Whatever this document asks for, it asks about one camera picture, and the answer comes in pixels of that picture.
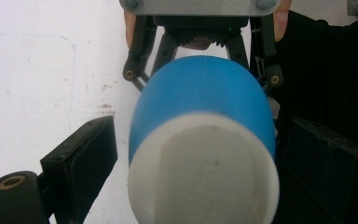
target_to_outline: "metal screw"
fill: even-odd
[[[126,6],[127,7],[137,7],[139,4],[139,0],[127,0]]]
[[[23,175],[13,175],[6,178],[0,183],[0,189],[13,189],[18,185],[21,185],[25,181],[25,176]]]
[[[271,78],[271,83],[272,84],[276,85],[276,84],[278,84],[278,82],[279,82],[279,77],[278,76],[273,76]]]
[[[277,0],[258,0],[255,5],[260,10],[268,10],[277,4]]]
[[[126,77],[127,78],[133,78],[133,72],[132,71],[127,71],[126,72]]]

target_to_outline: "black mount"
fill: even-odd
[[[40,163],[0,178],[0,223],[83,223],[117,160],[113,117],[91,120]]]
[[[241,27],[249,23],[252,30],[250,66],[241,36]],[[152,73],[148,76],[145,67],[154,46],[158,26],[165,27],[165,34],[159,43]],[[258,18],[137,16],[123,77],[141,91],[143,83],[146,83],[160,67],[174,59],[180,46],[191,44],[198,36],[207,36],[216,45],[226,47],[227,57],[250,70],[264,91],[268,91],[282,85],[283,82],[273,29],[272,15]]]

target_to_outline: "blue plastic container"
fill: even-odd
[[[256,135],[274,158],[272,114],[255,78],[230,60],[191,56],[166,64],[145,86],[131,124],[130,162],[144,139],[159,125],[194,112],[236,120]]]

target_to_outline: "white cap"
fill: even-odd
[[[183,115],[149,134],[131,162],[128,187],[141,224],[268,224],[279,200],[263,143],[210,113]]]

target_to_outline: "white surface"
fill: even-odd
[[[269,224],[278,173],[248,129],[221,115],[191,113],[165,122],[139,146],[129,196],[142,224]]]
[[[315,2],[295,0],[294,7],[309,16],[345,17],[345,0],[321,10]],[[225,54],[220,48],[196,53]],[[0,177],[21,170],[39,174],[39,160],[69,134],[90,119],[115,114],[119,159],[85,223],[136,223],[127,174],[138,91],[121,76],[126,56],[117,0],[0,1]]]

